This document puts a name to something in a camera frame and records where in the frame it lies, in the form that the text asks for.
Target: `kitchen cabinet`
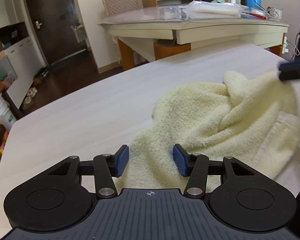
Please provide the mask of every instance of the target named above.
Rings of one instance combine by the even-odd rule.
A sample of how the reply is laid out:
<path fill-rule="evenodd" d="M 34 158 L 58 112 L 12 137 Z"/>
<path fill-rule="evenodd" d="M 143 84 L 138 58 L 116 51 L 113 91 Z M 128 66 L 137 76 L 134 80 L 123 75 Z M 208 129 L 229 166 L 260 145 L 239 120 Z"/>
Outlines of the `kitchen cabinet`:
<path fill-rule="evenodd" d="M 17 23 L 24 22 L 25 18 L 23 16 L 20 0 L 12 0 L 12 4 L 13 4 L 14 12 L 16 14 Z"/>
<path fill-rule="evenodd" d="M 20 0 L 0 0 L 0 28 L 24 20 Z"/>
<path fill-rule="evenodd" d="M 17 79 L 7 90 L 7 94 L 17 108 L 30 88 L 33 77 L 42 67 L 30 37 L 27 37 L 4 51 L 17 74 Z"/>

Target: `door handle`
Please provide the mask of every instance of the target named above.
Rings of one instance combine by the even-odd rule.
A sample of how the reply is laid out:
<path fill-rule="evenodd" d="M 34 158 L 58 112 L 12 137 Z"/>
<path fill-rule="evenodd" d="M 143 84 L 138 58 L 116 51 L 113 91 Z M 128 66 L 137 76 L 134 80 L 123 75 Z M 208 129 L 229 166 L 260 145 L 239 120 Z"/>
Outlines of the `door handle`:
<path fill-rule="evenodd" d="M 40 30 L 42 23 L 39 23 L 39 21 L 35 21 L 35 26 L 37 27 L 37 30 Z"/>

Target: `circular cover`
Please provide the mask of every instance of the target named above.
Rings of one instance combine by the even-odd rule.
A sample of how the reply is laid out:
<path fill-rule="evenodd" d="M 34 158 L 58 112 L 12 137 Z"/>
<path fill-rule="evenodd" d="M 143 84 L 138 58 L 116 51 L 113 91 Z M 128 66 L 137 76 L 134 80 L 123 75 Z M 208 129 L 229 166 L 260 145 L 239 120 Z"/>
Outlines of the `circular cover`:
<path fill-rule="evenodd" d="M 297 207 L 286 188 L 255 176 L 237 176 L 220 185 L 211 193 L 209 205 L 225 224 L 254 232 L 284 227 Z"/>
<path fill-rule="evenodd" d="M 55 231 L 79 222 L 91 209 L 90 193 L 65 176 L 30 179 L 14 188 L 4 200 L 13 227 Z"/>

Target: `cream towel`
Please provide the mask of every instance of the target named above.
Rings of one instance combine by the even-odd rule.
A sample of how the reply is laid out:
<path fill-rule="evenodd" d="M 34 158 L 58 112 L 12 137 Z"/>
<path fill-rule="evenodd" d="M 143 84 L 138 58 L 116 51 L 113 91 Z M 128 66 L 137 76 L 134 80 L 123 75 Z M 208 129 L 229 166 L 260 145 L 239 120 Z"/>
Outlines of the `cream towel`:
<path fill-rule="evenodd" d="M 300 118 L 291 84 L 281 83 L 276 73 L 248 80 L 229 71 L 224 84 L 187 84 L 163 96 L 153 109 L 153 125 L 130 144 L 128 166 L 116 184 L 118 190 L 183 191 L 188 178 L 173 161 L 175 143 L 210 160 L 234 156 L 275 179 L 299 141 Z M 210 176 L 207 192 L 219 184 L 219 176 Z"/>

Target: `dark brown door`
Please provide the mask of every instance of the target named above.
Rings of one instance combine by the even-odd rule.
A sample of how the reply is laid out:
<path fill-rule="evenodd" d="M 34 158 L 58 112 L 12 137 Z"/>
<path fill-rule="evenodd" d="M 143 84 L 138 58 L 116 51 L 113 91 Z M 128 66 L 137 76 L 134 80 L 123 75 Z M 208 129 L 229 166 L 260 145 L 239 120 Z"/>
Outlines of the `dark brown door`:
<path fill-rule="evenodd" d="M 26 3 L 49 64 L 86 48 L 85 41 L 78 43 L 71 29 L 79 24 L 73 0 L 26 0 Z"/>

